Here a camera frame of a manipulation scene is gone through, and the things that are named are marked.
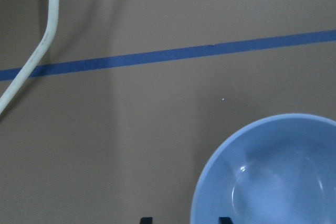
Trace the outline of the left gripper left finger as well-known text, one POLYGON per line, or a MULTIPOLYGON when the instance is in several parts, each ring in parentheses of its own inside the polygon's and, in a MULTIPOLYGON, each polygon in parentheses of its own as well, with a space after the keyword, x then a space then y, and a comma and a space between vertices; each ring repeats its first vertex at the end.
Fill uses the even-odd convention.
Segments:
POLYGON ((152 224, 153 218, 152 217, 142 217, 140 219, 140 224, 152 224))

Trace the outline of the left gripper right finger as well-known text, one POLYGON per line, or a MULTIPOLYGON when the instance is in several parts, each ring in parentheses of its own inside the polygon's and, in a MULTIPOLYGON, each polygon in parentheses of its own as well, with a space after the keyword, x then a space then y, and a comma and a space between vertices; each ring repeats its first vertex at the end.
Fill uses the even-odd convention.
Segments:
POLYGON ((230 217, 219 217, 219 224, 233 224, 230 217))

